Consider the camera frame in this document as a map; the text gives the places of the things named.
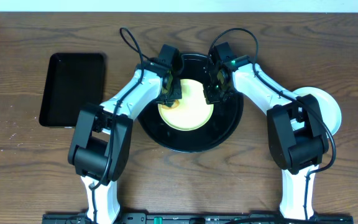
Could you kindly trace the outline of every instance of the wooden tabletop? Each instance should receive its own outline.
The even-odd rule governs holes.
[[[127,26],[146,55],[162,44],[206,53],[232,27],[259,39],[264,72],[289,90],[324,89],[339,103],[335,165],[316,176],[319,213],[350,213],[358,223],[358,14],[0,13],[0,223],[40,223],[46,212],[88,208],[85,188],[67,163],[72,129],[38,122],[49,57],[55,52],[104,52],[108,99],[133,76],[139,57],[120,38]],[[254,41],[231,33],[238,55]],[[331,157],[329,151],[323,165]],[[119,180],[121,205],[149,212],[249,213],[277,210],[281,170],[267,146],[265,115],[244,99],[241,123],[213,150],[184,154],[153,142],[138,122]]]

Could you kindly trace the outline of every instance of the white background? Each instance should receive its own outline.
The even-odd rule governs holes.
[[[358,0],[0,0],[0,11],[358,12]]]

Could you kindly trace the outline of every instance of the black bowl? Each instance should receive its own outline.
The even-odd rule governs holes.
[[[207,57],[201,54],[183,54],[184,67],[180,79],[209,82],[205,73]],[[145,132],[160,145],[178,152],[202,152],[225,141],[240,122],[243,109],[242,94],[237,93],[223,103],[214,104],[210,119],[202,127],[192,131],[180,131],[170,127],[161,118],[158,105],[149,103],[138,120]]]

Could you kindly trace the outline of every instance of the wooden table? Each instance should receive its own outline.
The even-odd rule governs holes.
[[[147,55],[162,44],[206,53],[223,30],[246,27],[259,38],[259,63],[289,90],[317,86],[342,109],[337,159],[316,176],[313,206],[350,213],[358,223],[358,14],[0,13],[0,223],[40,223],[46,212],[87,209],[85,188],[67,163],[72,129],[38,123],[48,61],[55,52],[105,52],[108,99],[139,58],[120,38],[128,26]],[[238,55],[253,40],[231,33]],[[331,157],[324,156],[323,164]],[[276,210],[281,171],[267,147],[265,115],[244,99],[242,120],[216,149],[183,154],[151,140],[138,123],[119,180],[125,207],[149,212],[249,213]]]

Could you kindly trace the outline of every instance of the cream-colored disc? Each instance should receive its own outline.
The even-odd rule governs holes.
[[[180,131],[195,130],[210,119],[214,105],[207,105],[203,84],[196,80],[180,80],[182,98],[172,107],[158,105],[161,118],[171,127]]]

